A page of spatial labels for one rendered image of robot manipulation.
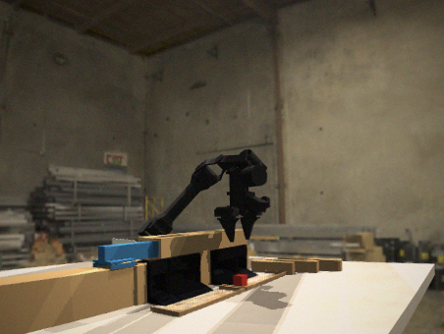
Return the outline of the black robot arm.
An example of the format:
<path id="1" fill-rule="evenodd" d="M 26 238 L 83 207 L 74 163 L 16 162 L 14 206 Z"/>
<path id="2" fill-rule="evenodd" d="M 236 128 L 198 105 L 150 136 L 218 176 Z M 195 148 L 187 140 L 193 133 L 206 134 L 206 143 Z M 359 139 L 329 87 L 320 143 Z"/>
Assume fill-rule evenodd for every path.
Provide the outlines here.
<path id="1" fill-rule="evenodd" d="M 208 166 L 217 164 L 222 172 L 219 176 Z M 140 237 L 169 235 L 173 230 L 172 222 L 196 197 L 204 190 L 209 189 L 222 179 L 224 172 L 229 174 L 230 189 L 248 188 L 263 186 L 267 182 L 267 167 L 255 155 L 251 149 L 243 150 L 239 155 L 219 155 L 216 158 L 206 159 L 199 164 L 191 178 L 190 184 L 181 192 L 181 194 L 171 203 L 171 205 L 162 214 L 156 214 L 145 222 L 139 229 Z M 270 207 L 270 197 L 256 197 L 255 192 L 245 192 L 241 205 L 252 209 L 255 212 L 266 212 Z"/>

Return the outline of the small red block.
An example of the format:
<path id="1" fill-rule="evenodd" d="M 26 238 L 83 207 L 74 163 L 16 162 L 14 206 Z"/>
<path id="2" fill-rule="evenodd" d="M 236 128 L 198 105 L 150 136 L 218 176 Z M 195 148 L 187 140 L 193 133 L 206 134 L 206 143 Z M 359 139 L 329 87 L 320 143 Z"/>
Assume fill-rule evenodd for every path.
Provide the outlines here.
<path id="1" fill-rule="evenodd" d="M 244 287 L 245 285 L 248 284 L 247 275 L 238 274 L 238 275 L 234 275 L 233 277 L 234 277 L 234 286 Z"/>

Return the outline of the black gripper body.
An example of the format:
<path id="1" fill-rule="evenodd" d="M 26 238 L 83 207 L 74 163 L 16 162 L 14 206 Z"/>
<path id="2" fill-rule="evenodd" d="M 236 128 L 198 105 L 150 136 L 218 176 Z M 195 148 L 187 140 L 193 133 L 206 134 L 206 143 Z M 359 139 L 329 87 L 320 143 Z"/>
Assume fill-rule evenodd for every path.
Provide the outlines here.
<path id="1" fill-rule="evenodd" d="M 241 205 L 245 192 L 249 192 L 249 188 L 230 189 L 230 191 L 227 192 L 227 195 L 230 196 L 230 205 L 227 205 L 227 207 L 216 207 L 214 210 L 214 217 L 236 218 L 239 215 L 243 217 L 262 216 L 262 212 L 258 213 L 248 208 L 247 205 L 246 208 Z M 251 195 L 251 192 L 249 192 L 249 195 Z"/>

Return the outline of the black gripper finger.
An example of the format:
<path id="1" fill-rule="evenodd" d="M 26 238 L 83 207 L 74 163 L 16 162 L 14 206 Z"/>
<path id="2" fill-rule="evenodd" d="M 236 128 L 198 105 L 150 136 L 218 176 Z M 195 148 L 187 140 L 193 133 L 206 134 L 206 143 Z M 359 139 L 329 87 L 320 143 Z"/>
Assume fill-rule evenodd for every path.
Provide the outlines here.
<path id="1" fill-rule="evenodd" d="M 242 227 L 245 233 L 245 237 L 247 240 L 250 239 L 251 231 L 253 228 L 254 223 L 259 219 L 260 217 L 240 217 Z"/>
<path id="2" fill-rule="evenodd" d="M 230 242 L 234 242 L 236 223 L 240 218 L 217 218 L 227 234 Z"/>

